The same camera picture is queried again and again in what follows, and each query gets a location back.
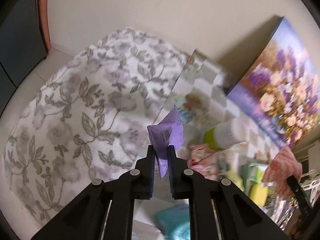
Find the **pink white striped cloth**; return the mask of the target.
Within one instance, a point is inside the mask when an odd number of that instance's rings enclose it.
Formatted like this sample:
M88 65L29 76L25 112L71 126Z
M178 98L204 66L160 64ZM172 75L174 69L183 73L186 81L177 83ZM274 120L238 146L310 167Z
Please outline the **pink white striped cloth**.
M282 199L291 199L293 191L287 178L294 176L298 182L302 177L302 164L295 158L289 146L282 148L271 160L261 179L262 183L274 183L275 194Z

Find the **pink floral scrunchie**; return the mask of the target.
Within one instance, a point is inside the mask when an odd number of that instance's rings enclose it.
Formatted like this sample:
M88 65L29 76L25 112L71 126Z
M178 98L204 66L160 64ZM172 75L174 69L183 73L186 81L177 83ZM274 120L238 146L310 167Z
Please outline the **pink floral scrunchie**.
M187 165L194 171L199 172L205 178L218 181L220 169L217 165L216 152L207 144L190 145Z

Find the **purple wipe packet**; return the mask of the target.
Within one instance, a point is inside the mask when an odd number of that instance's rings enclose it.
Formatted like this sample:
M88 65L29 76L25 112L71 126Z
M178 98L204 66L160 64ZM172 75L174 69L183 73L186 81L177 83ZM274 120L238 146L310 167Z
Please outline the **purple wipe packet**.
M177 108L174 106L159 124L149 125L147 130L156 152L159 176L163 178L168 170L168 147L178 150L184 144L183 124Z

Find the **yellow sponge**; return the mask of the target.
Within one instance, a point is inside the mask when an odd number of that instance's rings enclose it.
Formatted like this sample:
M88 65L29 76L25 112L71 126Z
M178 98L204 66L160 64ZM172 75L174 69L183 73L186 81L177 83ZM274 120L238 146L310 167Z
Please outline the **yellow sponge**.
M259 207L263 207L266 203L268 195L268 187L260 184L254 184L251 187L249 198Z

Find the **leopard print scrunchie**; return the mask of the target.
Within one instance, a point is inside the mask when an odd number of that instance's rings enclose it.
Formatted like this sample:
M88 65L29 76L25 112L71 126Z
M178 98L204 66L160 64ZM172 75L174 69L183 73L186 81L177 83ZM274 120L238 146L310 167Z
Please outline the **leopard print scrunchie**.
M264 213L266 213L268 216L272 216L274 211L278 208L279 203L282 199L276 195L275 193L269 193L267 195L266 201L264 206L261 208Z

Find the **green microfibre cloth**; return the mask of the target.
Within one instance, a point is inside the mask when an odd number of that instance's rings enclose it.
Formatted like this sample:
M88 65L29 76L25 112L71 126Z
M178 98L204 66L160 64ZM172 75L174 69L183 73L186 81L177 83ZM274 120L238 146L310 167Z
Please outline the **green microfibre cloth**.
M242 178L231 164L220 171L220 176L230 179L241 191L245 190Z

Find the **teal edged white tray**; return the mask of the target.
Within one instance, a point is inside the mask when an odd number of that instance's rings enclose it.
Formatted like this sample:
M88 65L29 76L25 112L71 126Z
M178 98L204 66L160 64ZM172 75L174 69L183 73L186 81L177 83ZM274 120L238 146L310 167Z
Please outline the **teal edged white tray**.
M266 169L266 164L259 163L247 163L241 166L241 178L245 187L245 194L249 196L251 187L254 184L260 184L268 187L267 184L262 182L262 177Z

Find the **teal plastic toy box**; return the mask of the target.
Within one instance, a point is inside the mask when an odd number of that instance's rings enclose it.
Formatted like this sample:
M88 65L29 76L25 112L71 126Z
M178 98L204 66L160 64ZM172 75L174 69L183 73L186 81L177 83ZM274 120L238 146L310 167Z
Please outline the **teal plastic toy box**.
M190 240L189 205L178 204L154 215L157 228L165 239Z

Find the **white pill bottle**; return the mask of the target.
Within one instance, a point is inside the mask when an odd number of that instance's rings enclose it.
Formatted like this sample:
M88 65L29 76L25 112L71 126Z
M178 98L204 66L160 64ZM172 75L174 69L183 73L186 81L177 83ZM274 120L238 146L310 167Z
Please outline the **white pill bottle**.
M249 121L237 117L222 122L204 132L203 142L209 148L226 150L240 143L249 142Z

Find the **grey floral white blanket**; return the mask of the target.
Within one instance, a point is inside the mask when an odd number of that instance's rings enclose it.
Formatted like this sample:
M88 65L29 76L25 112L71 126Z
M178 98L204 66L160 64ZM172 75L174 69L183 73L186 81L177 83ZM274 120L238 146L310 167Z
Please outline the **grey floral white blanket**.
M92 180L132 167L186 62L170 42L126 28L50 77L3 154L9 187L33 219L47 224Z

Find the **flower painting canvas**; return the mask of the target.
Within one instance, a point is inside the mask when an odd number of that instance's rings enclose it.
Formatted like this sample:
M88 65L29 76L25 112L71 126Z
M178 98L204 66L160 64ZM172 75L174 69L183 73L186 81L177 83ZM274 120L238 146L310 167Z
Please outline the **flower painting canvas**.
M285 17L227 96L279 147L294 147L319 124L319 75Z

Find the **checkered patterned tablecloth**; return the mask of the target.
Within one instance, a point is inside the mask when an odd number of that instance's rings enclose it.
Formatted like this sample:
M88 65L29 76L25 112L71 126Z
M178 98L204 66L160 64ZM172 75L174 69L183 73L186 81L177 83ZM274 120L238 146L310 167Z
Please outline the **checkered patterned tablecloth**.
M180 113L184 127L184 145L177 156L188 160L190 145L202 145L203 135L219 123L237 117L249 121L249 142L226 150L215 150L220 171L232 165L239 176L241 166L247 163L268 164L279 151L278 146L261 130L252 118L227 99L221 86L225 82L223 69L198 52L193 52L182 74L171 91L163 114L171 107Z

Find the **dark cabinet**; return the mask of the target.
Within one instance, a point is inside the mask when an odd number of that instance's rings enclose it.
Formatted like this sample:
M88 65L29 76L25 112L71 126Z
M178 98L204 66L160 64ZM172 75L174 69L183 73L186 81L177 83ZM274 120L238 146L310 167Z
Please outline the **dark cabinet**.
M1 112L47 55L39 0L1 0Z

